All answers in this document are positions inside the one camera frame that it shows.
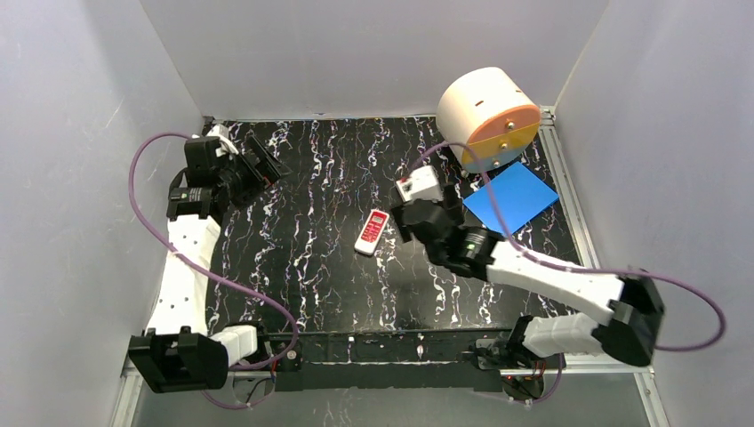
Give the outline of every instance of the tabletop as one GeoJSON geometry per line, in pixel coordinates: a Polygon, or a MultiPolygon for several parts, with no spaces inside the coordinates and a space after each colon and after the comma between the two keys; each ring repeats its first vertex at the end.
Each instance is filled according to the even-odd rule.
{"type": "MultiPolygon", "coordinates": [[[[255,135],[293,173],[248,209],[226,215],[213,271],[281,302],[301,331],[510,328],[522,314],[572,312],[537,294],[458,278],[430,264],[421,244],[402,243],[392,221],[373,257],[355,253],[370,211],[389,211],[394,181],[423,150],[442,141],[434,117],[224,125],[234,141],[255,135]]],[[[537,139],[520,161],[554,189],[537,139]]],[[[479,177],[462,178],[450,151],[431,156],[429,163],[440,181],[453,183],[463,197],[478,189],[479,177]]],[[[478,222],[473,214],[466,216],[478,222]]],[[[515,239],[579,261],[559,202],[517,231],[515,239]]],[[[253,298],[214,283],[207,293],[212,333],[260,318],[272,331],[286,328],[283,316],[253,298]]]]}

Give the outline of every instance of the white cylinder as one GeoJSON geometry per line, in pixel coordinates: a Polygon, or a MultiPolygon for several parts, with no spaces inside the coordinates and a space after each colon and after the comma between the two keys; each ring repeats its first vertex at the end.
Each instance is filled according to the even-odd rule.
{"type": "Polygon", "coordinates": [[[474,164],[460,147],[453,153],[467,171],[480,173],[518,157],[539,129],[540,110],[499,68],[458,78],[437,105],[437,128],[446,141],[468,144],[482,159],[474,164]]]}

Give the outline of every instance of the white remote control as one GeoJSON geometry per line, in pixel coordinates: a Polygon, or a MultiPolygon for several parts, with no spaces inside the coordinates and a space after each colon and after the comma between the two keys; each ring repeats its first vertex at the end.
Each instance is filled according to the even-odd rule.
{"type": "Polygon", "coordinates": [[[377,244],[380,243],[382,231],[388,225],[389,218],[390,215],[383,211],[372,210],[372,213],[369,214],[369,218],[366,220],[366,224],[364,224],[361,232],[358,233],[358,239],[354,245],[356,252],[367,256],[374,254],[377,244]]]}

